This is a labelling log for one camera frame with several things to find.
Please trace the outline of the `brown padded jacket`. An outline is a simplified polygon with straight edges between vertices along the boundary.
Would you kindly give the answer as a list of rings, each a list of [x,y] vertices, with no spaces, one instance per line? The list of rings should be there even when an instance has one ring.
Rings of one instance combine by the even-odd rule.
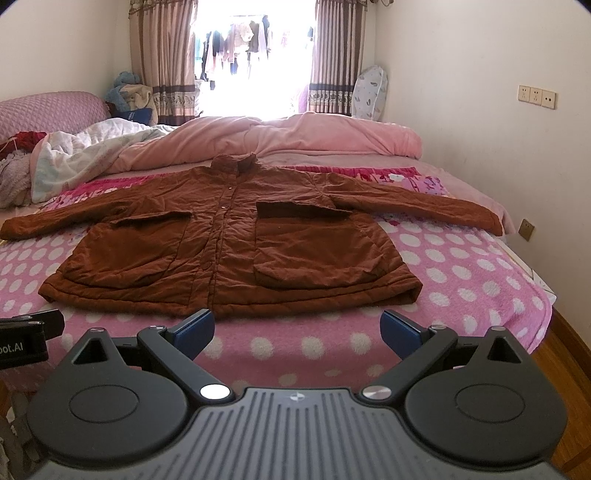
[[[405,304],[422,284],[379,213],[501,235],[499,217],[460,199],[338,173],[222,156],[60,209],[7,220],[19,241],[78,224],[87,233],[39,294],[72,307],[217,318]]]

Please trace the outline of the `pile of bags and clothes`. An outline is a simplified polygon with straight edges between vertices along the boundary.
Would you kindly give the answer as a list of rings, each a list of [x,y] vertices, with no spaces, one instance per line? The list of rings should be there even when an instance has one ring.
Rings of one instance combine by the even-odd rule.
[[[154,126],[158,114],[150,86],[141,83],[138,75],[123,71],[104,96],[113,117]]]

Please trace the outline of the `pink polka dot blanket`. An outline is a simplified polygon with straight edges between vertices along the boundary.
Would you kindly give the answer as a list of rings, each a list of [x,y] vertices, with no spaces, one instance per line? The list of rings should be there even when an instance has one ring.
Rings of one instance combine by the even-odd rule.
[[[552,303],[543,286],[509,256],[503,244],[476,229],[388,216],[379,221],[423,288],[400,312],[429,327],[481,336],[495,326],[509,329],[534,350],[549,326]],[[1,247],[1,313],[41,311],[40,284],[83,238],[78,226]],[[62,336],[48,344],[46,362],[2,372],[13,391],[34,391],[91,327],[127,337],[161,318],[64,308]],[[380,334],[381,307],[318,315],[219,322],[211,343],[197,356],[202,368],[235,391],[249,386],[360,388],[389,370],[396,355]]]

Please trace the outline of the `lavender knit blanket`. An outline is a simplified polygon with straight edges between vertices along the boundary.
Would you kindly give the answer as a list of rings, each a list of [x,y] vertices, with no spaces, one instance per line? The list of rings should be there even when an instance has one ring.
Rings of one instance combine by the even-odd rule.
[[[0,208],[31,204],[30,154],[15,150],[0,162]]]

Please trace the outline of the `pink floral blanket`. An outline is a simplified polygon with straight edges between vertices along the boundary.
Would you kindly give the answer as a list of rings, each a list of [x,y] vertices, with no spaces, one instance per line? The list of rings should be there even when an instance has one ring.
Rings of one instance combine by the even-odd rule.
[[[415,167],[382,169],[370,167],[342,168],[314,165],[296,165],[287,166],[287,169],[311,173],[338,173],[372,183],[392,183],[396,186],[419,193],[446,197],[451,196],[439,177],[432,174],[421,174]],[[72,190],[65,191],[51,200],[48,200],[40,207],[40,211],[45,212],[56,210],[87,200],[89,198],[100,196],[102,194],[110,193],[119,189],[130,188],[132,186],[145,183],[148,180],[164,176],[169,176],[169,173],[93,180],[89,183],[79,185]]]

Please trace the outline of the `white floral duvet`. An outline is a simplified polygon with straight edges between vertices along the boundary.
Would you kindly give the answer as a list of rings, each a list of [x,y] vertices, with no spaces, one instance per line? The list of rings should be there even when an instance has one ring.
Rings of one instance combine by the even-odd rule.
[[[111,118],[77,134],[52,132],[30,156],[31,200],[42,203],[86,183],[105,173],[125,148],[173,130],[172,126],[146,126]]]

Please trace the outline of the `red garment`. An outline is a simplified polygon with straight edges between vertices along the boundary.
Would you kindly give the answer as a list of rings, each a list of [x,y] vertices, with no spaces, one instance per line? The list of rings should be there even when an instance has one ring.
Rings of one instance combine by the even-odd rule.
[[[0,144],[0,159],[5,159],[9,154],[21,150],[31,153],[35,146],[47,136],[46,132],[24,131],[3,140]]]

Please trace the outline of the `purple quilted headboard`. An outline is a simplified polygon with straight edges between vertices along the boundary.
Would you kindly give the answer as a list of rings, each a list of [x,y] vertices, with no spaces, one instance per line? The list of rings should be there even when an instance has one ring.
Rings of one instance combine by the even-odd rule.
[[[33,94],[1,102],[1,140],[19,132],[76,134],[110,118],[106,103],[83,91]]]

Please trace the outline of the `pink quilt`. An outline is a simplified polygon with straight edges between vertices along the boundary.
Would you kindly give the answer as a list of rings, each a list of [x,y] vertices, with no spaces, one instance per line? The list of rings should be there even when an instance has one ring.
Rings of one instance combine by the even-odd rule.
[[[216,156],[276,153],[377,154],[419,159],[421,137],[412,129],[337,114],[307,112],[286,119],[199,117],[172,132],[124,148],[108,174],[199,163]]]

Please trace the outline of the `left striped curtain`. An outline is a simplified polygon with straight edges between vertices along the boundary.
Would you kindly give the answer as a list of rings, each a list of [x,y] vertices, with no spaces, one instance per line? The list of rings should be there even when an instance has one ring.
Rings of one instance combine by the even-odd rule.
[[[152,88],[161,124],[194,118],[197,1],[131,1],[128,20],[132,72]]]

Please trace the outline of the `striped curtain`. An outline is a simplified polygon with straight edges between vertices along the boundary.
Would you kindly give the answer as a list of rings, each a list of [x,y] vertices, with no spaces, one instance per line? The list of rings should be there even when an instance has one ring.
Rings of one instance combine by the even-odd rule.
[[[308,110],[349,116],[361,73],[367,1],[318,1]]]
[[[161,124],[194,118],[197,1],[131,1],[128,20],[132,72],[152,88]]]

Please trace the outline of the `hanging laundry outside window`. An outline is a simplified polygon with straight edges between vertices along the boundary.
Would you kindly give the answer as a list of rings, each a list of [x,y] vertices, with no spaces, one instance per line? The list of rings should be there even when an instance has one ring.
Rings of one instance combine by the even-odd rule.
[[[301,12],[250,9],[209,16],[197,27],[195,76],[216,91],[234,83],[256,86],[287,78],[298,88],[311,70],[315,24]]]

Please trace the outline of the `right striped curtain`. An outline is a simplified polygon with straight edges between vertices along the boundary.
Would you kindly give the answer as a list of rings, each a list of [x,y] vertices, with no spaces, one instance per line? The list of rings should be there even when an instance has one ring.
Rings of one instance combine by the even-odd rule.
[[[349,116],[361,73],[367,1],[318,1],[308,110]]]

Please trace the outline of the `brass wall socket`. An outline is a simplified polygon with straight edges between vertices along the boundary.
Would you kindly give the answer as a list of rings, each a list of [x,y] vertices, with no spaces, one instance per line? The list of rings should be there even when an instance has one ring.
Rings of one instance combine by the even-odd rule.
[[[518,234],[527,242],[529,242],[532,238],[532,235],[535,231],[535,226],[527,219],[523,219]]]

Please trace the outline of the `white wall socket strip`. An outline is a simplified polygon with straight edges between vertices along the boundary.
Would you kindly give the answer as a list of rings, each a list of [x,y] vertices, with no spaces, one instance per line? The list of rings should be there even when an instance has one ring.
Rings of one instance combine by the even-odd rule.
[[[526,85],[518,86],[518,100],[541,106],[547,109],[555,110],[557,102],[557,94],[553,91],[544,90],[537,87]]]

